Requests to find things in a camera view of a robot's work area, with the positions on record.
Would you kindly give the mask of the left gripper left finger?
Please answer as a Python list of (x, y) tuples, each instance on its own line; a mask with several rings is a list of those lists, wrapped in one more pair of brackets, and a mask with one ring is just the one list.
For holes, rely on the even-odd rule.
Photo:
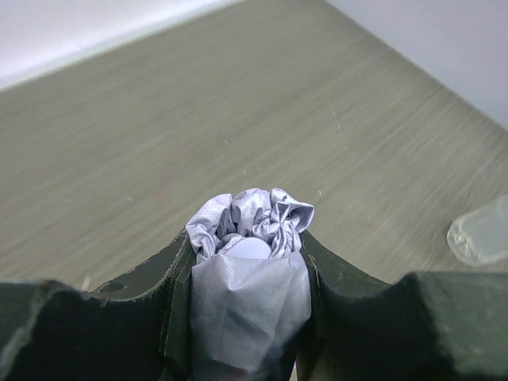
[(180, 233), (93, 291), (2, 282), (2, 379), (188, 380), (194, 262)]

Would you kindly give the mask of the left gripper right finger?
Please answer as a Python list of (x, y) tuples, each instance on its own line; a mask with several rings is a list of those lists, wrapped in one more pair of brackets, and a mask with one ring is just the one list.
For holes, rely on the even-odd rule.
[(303, 233), (312, 316), (301, 380), (504, 380), (507, 277), (413, 271), (385, 283)]

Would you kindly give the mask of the lavender folding umbrella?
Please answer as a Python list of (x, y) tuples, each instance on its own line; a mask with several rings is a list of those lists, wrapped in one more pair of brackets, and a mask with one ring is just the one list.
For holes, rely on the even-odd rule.
[(301, 234), (314, 207), (279, 188), (208, 200), (187, 222), (192, 375), (196, 380), (288, 380), (309, 321)]

